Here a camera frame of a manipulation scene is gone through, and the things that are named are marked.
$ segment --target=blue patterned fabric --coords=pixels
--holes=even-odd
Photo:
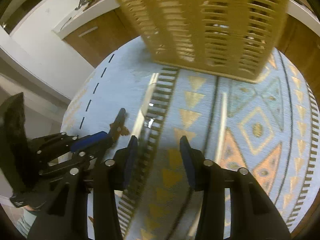
[[[131,132],[150,78],[163,68],[152,62],[141,38],[130,41],[90,75],[70,103],[61,131],[80,137],[101,130],[108,132],[117,112],[124,107],[128,113],[125,126]],[[301,221],[320,187],[319,110],[300,72],[274,49],[258,84],[178,71],[140,201],[130,206],[124,196],[117,197],[126,239],[192,238],[191,227],[199,213],[202,194],[189,190],[178,139],[186,135],[193,148],[202,150],[206,158],[215,159],[224,92],[228,95],[228,115],[219,165],[232,170],[247,167],[275,203],[290,231]],[[105,158],[126,147],[129,139],[121,136]],[[228,207],[227,191],[225,237],[230,232]]]

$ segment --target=metal rivet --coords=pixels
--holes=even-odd
[[[106,160],[106,162],[104,164],[107,165],[107,166],[112,166],[115,163],[116,162],[113,159],[108,159],[108,160]]]
[[[72,169],[70,170],[70,174],[71,174],[71,175],[76,175],[78,172],[79,172],[79,169],[77,169],[77,168],[72,168]]]
[[[204,166],[210,167],[213,165],[213,161],[212,160],[204,160],[203,164],[204,164]]]
[[[248,170],[246,168],[240,168],[239,169],[239,172],[242,174],[242,175],[247,175],[248,174]]]

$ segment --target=white countertop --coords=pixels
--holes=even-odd
[[[53,28],[53,31],[60,39],[63,39],[80,26],[119,6],[116,0],[100,0],[84,11],[86,5],[83,5],[79,10],[73,10],[64,17],[64,19]]]

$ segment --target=black line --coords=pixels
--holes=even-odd
[[[208,148],[208,143],[209,143],[209,137],[211,134],[211,130],[212,130],[212,122],[214,119],[214,110],[215,110],[215,104],[216,104],[216,100],[217,100],[217,94],[218,94],[218,84],[219,84],[219,77],[217,77],[217,81],[216,81],[216,85],[215,85],[215,91],[213,93],[213,98],[212,98],[212,104],[211,104],[211,113],[210,113],[210,118],[209,118],[209,124],[208,124],[208,131],[207,131],[207,135],[204,141],[204,145],[203,145],[203,149],[202,149],[202,154],[205,156],[205,153],[207,151]]]
[[[104,73],[105,73],[106,69],[107,69],[107,68],[104,68],[104,71],[103,71],[103,73],[102,73],[101,77],[103,77],[103,75],[104,75]]]
[[[88,103],[88,105],[87,105],[87,109],[85,110],[86,112],[88,111],[88,108],[89,108],[90,103],[91,103],[91,99],[89,100],[89,103]]]
[[[109,59],[109,63],[110,63],[110,61],[112,60],[112,58],[113,58],[114,55],[115,55],[115,54],[112,54],[111,58]]]
[[[94,88],[93,93],[95,93],[95,92],[96,92],[96,89],[97,89],[98,85],[99,85],[99,83],[97,83],[96,87]]]
[[[284,170],[284,176],[283,176],[283,179],[282,179],[282,183],[281,183],[281,186],[279,188],[279,191],[278,191],[278,195],[276,197],[276,201],[274,203],[274,205],[276,205],[278,199],[279,199],[279,196],[280,196],[280,192],[282,190],[282,187],[284,185],[284,180],[285,180],[285,177],[287,176],[287,172],[288,172],[288,166],[289,166],[289,161],[290,161],[290,156],[291,156],[291,148],[292,148],[292,141],[293,141],[293,111],[292,111],[292,99],[291,99],[291,91],[290,91],[290,87],[289,87],[289,80],[288,80],[288,74],[287,74],[287,71],[285,69],[285,66],[284,66],[284,62],[283,62],[283,59],[282,59],[282,56],[278,50],[278,53],[279,53],[279,56],[280,56],[280,59],[281,59],[281,62],[282,62],[282,66],[283,66],[283,70],[284,70],[284,76],[285,76],[285,79],[287,81],[287,86],[288,86],[288,95],[289,95],[289,103],[290,103],[290,107],[291,107],[291,141],[290,141],[290,144],[289,144],[289,153],[288,153],[288,159],[287,159],[287,165],[285,167],[285,170]]]
[[[185,201],[183,202],[183,205],[182,205],[182,207],[181,207],[181,209],[180,209],[180,211],[179,211],[179,213],[178,213],[178,215],[177,215],[177,217],[176,217],[176,219],[175,219],[175,221],[174,221],[174,223],[172,225],[172,228],[171,228],[169,234],[165,238],[165,240],[169,240],[171,238],[172,234],[174,233],[174,231],[176,230],[177,226],[179,225],[180,219],[182,218],[182,216],[183,216],[183,214],[185,212],[185,209],[187,208],[187,206],[188,206],[188,204],[190,202],[190,199],[192,197],[192,192],[193,192],[193,190],[190,187],[189,191],[188,191],[188,194],[187,194],[187,197],[186,197]]]
[[[81,122],[81,125],[80,125],[79,129],[81,129],[83,121],[84,121],[84,117],[82,118],[82,122]]]

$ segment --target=yellow plastic basket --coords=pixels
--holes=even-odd
[[[117,0],[153,59],[255,82],[286,20],[288,0]]]

